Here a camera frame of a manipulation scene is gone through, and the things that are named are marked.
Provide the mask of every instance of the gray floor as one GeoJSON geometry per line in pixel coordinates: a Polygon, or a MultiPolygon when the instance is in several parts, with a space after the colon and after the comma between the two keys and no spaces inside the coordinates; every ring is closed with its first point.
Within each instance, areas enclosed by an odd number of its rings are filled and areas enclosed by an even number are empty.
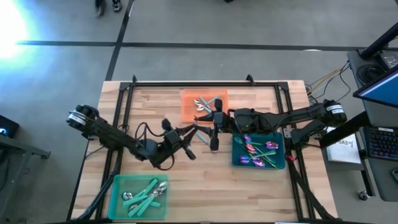
{"type": "MultiPolygon", "coordinates": [[[[108,3],[101,19],[91,1],[6,6],[19,9],[25,40],[114,42],[124,14],[111,12],[108,3]]],[[[397,22],[397,13],[393,0],[136,0],[124,41],[364,47],[397,22]]],[[[18,139],[52,155],[32,159],[10,217],[64,221],[87,144],[65,119],[77,104],[97,105],[113,47],[21,46],[13,53],[0,59],[0,88],[7,93],[0,96],[0,114],[21,124],[18,139]]],[[[257,80],[311,83],[345,62],[345,52],[122,48],[113,80],[242,80],[250,73],[257,80]]],[[[349,70],[343,77],[356,89],[349,70]]],[[[336,79],[326,97],[346,91],[336,79]]],[[[363,110],[349,95],[341,102],[349,117],[363,110]]],[[[326,166],[340,218],[396,223],[398,203],[357,199],[356,191],[364,189],[359,171],[326,166]]]]}

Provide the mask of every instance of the monitor screen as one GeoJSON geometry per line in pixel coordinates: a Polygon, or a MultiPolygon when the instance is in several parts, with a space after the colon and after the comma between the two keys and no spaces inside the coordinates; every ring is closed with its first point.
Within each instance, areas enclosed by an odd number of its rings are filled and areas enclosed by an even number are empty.
{"type": "Polygon", "coordinates": [[[360,88],[355,97],[398,108],[398,69],[387,71],[374,82],[360,88]]]}

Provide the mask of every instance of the wooden tabletop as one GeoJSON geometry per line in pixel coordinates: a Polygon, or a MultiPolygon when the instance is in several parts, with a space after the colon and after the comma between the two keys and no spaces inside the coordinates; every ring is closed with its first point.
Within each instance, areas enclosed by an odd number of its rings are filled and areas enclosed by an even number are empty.
{"type": "MultiPolygon", "coordinates": [[[[309,106],[303,81],[287,81],[294,109],[309,106]]],[[[112,122],[120,82],[104,82],[99,99],[100,116],[112,122]]],[[[161,121],[168,118],[173,127],[181,122],[181,87],[134,87],[128,134],[147,122],[155,133],[162,133],[161,121]]],[[[230,108],[254,108],[278,113],[275,91],[270,87],[228,88],[230,108]]],[[[152,136],[151,139],[162,141],[152,136]]],[[[190,149],[197,159],[191,161],[183,150],[176,153],[174,167],[162,172],[148,161],[140,162],[125,149],[121,174],[167,174],[170,179],[169,212],[165,222],[291,222],[297,221],[289,170],[259,170],[231,166],[231,135],[220,134],[220,149],[210,152],[196,136],[190,149]]],[[[99,147],[90,142],[88,152],[99,147]]],[[[303,150],[310,188],[321,204],[336,217],[322,153],[319,148],[303,150]]],[[[103,175],[106,150],[91,155],[84,163],[72,218],[81,215],[98,193],[103,175]]],[[[105,198],[103,216],[107,217],[111,189],[105,198]]],[[[300,198],[307,213],[304,194],[300,198]]]]}

